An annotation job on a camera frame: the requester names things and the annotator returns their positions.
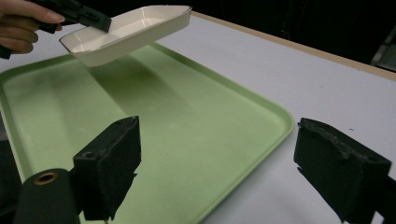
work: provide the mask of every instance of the screw hole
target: screw hole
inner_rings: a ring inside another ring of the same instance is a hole
[[[48,173],[44,173],[38,177],[35,178],[34,180],[34,184],[35,185],[46,185],[49,184],[53,181],[55,181],[58,178],[59,174],[55,173],[55,172],[48,172]]]

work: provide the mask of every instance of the white dish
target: white dish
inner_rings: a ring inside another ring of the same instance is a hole
[[[109,63],[190,23],[190,6],[149,6],[113,17],[108,33],[91,26],[59,41],[87,66]]]

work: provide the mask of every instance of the table surface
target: table surface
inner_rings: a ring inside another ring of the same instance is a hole
[[[29,54],[0,61],[0,72],[67,54],[59,38],[38,32]],[[396,74],[192,12],[188,27],[157,41],[284,106],[296,122],[332,125],[396,161]],[[341,223],[297,171],[290,136],[210,214],[204,223]],[[389,176],[396,178],[396,168]],[[375,215],[373,223],[381,223]]]

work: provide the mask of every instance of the green tray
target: green tray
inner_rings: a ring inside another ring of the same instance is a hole
[[[156,43],[94,68],[70,55],[28,64],[0,83],[22,180],[71,169],[111,122],[139,116],[142,162],[112,223],[202,221],[294,127],[282,106]]]

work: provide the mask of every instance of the finger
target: finger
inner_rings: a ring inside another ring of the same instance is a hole
[[[38,30],[38,23],[36,20],[24,16],[6,15],[0,19],[0,23],[9,26],[16,26],[28,31]]]
[[[33,50],[32,43],[3,36],[0,36],[0,45],[13,50],[13,53],[29,53]]]
[[[6,38],[19,39],[30,43],[35,43],[38,40],[38,35],[35,32],[1,23],[0,23],[0,36]]]
[[[0,13],[3,16],[11,14],[33,17],[38,21],[46,23],[61,23],[64,21],[64,16],[38,4],[24,0],[2,0]]]

